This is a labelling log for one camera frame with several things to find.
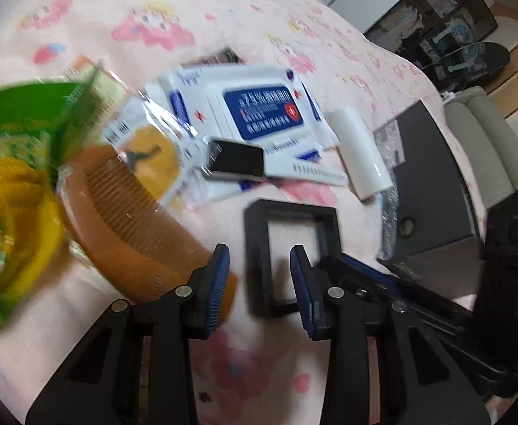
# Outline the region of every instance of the snack package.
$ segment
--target snack package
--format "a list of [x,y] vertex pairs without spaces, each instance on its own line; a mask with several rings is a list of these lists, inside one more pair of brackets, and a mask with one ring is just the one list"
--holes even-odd
[[0,157],[0,329],[59,250],[62,236],[46,173]]
[[90,135],[96,77],[0,89],[0,329],[62,244],[51,181]]
[[56,170],[82,148],[91,133],[99,99],[87,83],[47,81],[0,89],[0,156],[34,169]]
[[[66,77],[71,81],[88,81],[98,67],[87,57],[81,55],[66,72]],[[92,91],[101,101],[96,117],[91,123],[92,133],[89,142],[101,142],[101,129],[109,121],[116,110],[121,109],[132,93],[130,89],[109,70],[100,69],[99,75],[92,83]]]
[[[266,154],[311,159],[337,138],[302,79],[277,66],[214,65],[172,70],[145,84],[150,99],[171,112],[194,140],[205,136],[249,142]],[[114,140],[120,142],[121,115]],[[248,182],[206,180],[192,171],[183,198],[189,207],[247,190]]]

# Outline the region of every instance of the cartoon pattern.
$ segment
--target cartoon pattern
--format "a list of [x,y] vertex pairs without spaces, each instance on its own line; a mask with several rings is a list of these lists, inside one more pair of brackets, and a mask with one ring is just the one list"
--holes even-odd
[[[368,42],[319,0],[0,0],[0,86],[59,76],[84,54],[102,59],[129,86],[141,87],[225,46],[246,62],[293,69],[322,110],[355,106],[372,130],[422,99],[454,152],[483,219],[471,167],[445,124],[432,84],[408,62]],[[342,166],[334,150],[324,153],[322,163]],[[196,212],[174,208],[174,215],[206,248],[225,241],[231,270],[243,277],[243,210],[255,198],[335,206],[340,224],[348,225],[341,231],[344,251],[379,267],[379,205],[361,204],[346,188],[263,184]],[[294,237],[292,230],[289,237]],[[274,261],[288,261],[288,250],[272,248]],[[0,398],[23,423],[56,366],[119,298],[94,272],[76,263],[65,267],[59,280],[41,289],[0,337]],[[226,324],[191,350],[203,425],[317,425],[328,345],[308,340],[297,315],[277,323],[251,318],[241,286]]]
[[25,16],[21,21],[22,29],[48,29],[60,23],[63,16],[68,13],[72,0],[54,0]]
[[172,8],[155,3],[132,8],[122,23],[112,30],[112,38],[139,40],[146,46],[161,45],[168,51],[194,44],[194,36],[180,27]]

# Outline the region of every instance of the small plastic packet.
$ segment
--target small plastic packet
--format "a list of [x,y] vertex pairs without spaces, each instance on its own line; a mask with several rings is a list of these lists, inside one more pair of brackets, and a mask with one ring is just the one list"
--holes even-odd
[[201,162],[192,136],[171,112],[142,92],[128,100],[103,135],[162,206],[170,203]]
[[404,147],[395,118],[387,121],[374,132],[375,143],[383,157],[385,166],[393,181],[393,187],[379,194],[382,208],[382,237],[378,258],[388,261],[393,257],[397,243],[397,209],[399,194],[393,169],[404,163]]
[[98,96],[101,104],[91,123],[92,132],[88,142],[105,143],[101,130],[134,91],[128,88],[115,73],[99,68],[94,61],[84,55],[78,56],[66,72],[66,77],[71,81],[88,81],[96,70],[99,70],[99,75],[92,83],[92,91]]

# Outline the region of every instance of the wet wipes package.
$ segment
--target wet wipes package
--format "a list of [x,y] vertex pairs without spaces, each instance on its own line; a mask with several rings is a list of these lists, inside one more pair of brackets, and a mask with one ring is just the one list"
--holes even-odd
[[[337,139],[310,90],[292,70],[268,65],[194,66],[145,84],[194,139],[248,142],[266,154],[309,158]],[[249,183],[208,181],[195,172],[183,191],[188,206],[243,191]]]

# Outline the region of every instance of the black box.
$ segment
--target black box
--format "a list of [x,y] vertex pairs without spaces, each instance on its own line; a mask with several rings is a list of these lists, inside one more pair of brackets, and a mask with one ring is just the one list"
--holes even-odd
[[422,102],[397,122],[405,159],[393,169],[397,241],[391,260],[382,263],[448,299],[475,294],[483,245],[462,173]]

